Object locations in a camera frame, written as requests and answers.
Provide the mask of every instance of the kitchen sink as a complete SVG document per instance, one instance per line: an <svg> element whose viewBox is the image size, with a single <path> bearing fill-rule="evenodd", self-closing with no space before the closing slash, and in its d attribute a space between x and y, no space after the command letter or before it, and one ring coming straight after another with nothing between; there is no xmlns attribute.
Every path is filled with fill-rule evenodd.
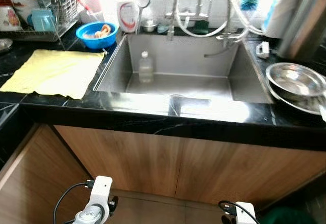
<svg viewBox="0 0 326 224"><path fill-rule="evenodd" d="M143 51L154 60L154 81L140 83L138 62ZM214 37L125 35L94 90L164 94L202 99L270 103L243 43L224 50Z"/></svg>

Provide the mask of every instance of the yellow cloth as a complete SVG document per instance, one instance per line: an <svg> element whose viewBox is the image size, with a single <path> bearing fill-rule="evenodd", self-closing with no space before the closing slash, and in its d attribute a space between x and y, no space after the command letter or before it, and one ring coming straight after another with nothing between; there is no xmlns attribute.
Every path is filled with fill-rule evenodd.
<svg viewBox="0 0 326 224"><path fill-rule="evenodd" d="M103 53L35 50L0 92L70 96L82 99Z"/></svg>

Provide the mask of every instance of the plastic bottle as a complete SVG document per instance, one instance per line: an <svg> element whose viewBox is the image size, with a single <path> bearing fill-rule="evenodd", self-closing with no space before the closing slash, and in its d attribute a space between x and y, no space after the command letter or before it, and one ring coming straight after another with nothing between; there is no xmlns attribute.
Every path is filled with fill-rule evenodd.
<svg viewBox="0 0 326 224"><path fill-rule="evenodd" d="M148 52L142 52L142 58L139 60L139 82L152 82L153 77L153 60L148 57Z"/></svg>
<svg viewBox="0 0 326 224"><path fill-rule="evenodd" d="M133 0L120 0L117 4L120 29L124 32L134 32L138 26L139 7Z"/></svg>

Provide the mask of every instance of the wooden cabinet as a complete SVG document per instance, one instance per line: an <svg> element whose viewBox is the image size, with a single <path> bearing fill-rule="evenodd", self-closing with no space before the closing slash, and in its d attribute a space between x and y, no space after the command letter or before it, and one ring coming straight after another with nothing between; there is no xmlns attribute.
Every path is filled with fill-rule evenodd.
<svg viewBox="0 0 326 224"><path fill-rule="evenodd" d="M90 174L113 188L174 197L183 138L56 126Z"/></svg>
<svg viewBox="0 0 326 224"><path fill-rule="evenodd" d="M10 224L52 223L60 196L73 184L89 179L48 126L39 127L1 176L0 222ZM80 187L66 195L57 212L57 223L69 221L83 210L89 194Z"/></svg>
<svg viewBox="0 0 326 224"><path fill-rule="evenodd" d="M264 207L325 173L326 152L56 126L90 174L113 188Z"/></svg>
<svg viewBox="0 0 326 224"><path fill-rule="evenodd" d="M189 139L176 197L216 204L245 201L264 207L326 170L326 152Z"/></svg>

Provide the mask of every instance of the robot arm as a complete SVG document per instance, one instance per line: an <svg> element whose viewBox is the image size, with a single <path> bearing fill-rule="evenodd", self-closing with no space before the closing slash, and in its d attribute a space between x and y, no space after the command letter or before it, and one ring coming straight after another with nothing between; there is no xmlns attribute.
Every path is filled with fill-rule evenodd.
<svg viewBox="0 0 326 224"><path fill-rule="evenodd" d="M85 209L76 214L73 224L103 224L106 222L118 204L117 197L108 202L111 185L111 177L96 177L90 200Z"/></svg>
<svg viewBox="0 0 326 224"><path fill-rule="evenodd" d="M232 222L226 217L222 216L223 224L259 224L256 219L255 208L251 203L246 202L231 202L222 200L219 202L219 207L225 211L227 215L235 216Z"/></svg>

